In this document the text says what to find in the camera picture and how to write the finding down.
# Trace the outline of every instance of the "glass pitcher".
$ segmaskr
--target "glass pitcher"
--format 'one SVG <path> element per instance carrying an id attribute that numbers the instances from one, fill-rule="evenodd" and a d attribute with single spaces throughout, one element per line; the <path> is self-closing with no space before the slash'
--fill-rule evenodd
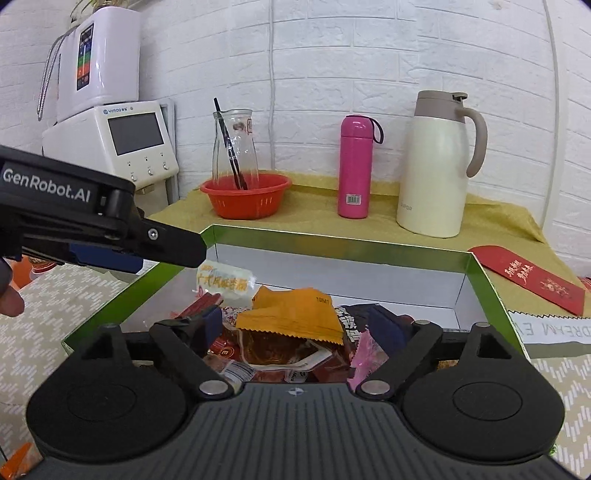
<path id="1" fill-rule="evenodd" d="M 213 184 L 220 190 L 252 190 L 259 187 L 252 110 L 214 112 Z"/>

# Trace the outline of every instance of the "finger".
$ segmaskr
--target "finger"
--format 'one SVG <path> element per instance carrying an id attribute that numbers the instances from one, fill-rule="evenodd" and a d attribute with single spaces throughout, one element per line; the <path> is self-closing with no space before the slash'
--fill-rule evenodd
<path id="1" fill-rule="evenodd" d="M 0 297 L 0 313 L 9 317 L 20 315 L 25 309 L 25 301 L 12 287 L 8 287 Z"/>

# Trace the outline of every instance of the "chopstick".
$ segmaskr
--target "chopstick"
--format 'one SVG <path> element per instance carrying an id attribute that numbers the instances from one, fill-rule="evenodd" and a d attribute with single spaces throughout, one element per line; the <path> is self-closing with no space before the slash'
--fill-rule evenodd
<path id="1" fill-rule="evenodd" d="M 226 122 L 224 122 L 223 117 L 221 115 L 220 104 L 217 102 L 217 98 L 213 99 L 213 103 L 216 106 L 216 112 L 218 113 L 217 121 L 220 124 L 220 130 L 222 131 L 222 137 L 224 145 L 226 146 L 226 150 L 228 151 L 228 159 L 230 160 L 230 166 L 232 167 L 232 173 L 234 175 L 234 183 L 236 184 L 236 188 L 238 190 L 248 190 L 248 185 L 246 185 L 246 180 L 242 176 L 240 172 L 240 166 L 238 165 L 238 158 L 236 157 L 236 152 L 234 152 L 234 146 L 232 145 L 232 140 L 230 140 L 230 135 L 228 133 L 228 129 L 226 128 Z"/>

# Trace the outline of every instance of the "thermos lid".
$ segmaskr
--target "thermos lid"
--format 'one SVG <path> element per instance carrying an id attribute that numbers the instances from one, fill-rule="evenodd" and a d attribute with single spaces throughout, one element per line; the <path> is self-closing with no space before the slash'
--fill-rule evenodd
<path id="1" fill-rule="evenodd" d="M 340 124 L 341 137 L 373 138 L 374 124 L 366 116 L 348 115 Z"/>
<path id="2" fill-rule="evenodd" d="M 462 107 L 462 100 L 468 98 L 463 92 L 441 92 L 439 90 L 422 90 L 417 96 L 414 116 L 430 116 L 466 123 L 464 115 L 457 107 Z"/>

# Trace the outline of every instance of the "yellow snack packet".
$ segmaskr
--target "yellow snack packet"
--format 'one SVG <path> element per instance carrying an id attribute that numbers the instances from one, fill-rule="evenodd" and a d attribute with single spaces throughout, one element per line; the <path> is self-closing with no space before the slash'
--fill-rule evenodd
<path id="1" fill-rule="evenodd" d="M 238 314 L 236 328 L 343 344 L 332 299 L 315 288 L 273 291 L 262 286 L 252 310 Z"/>

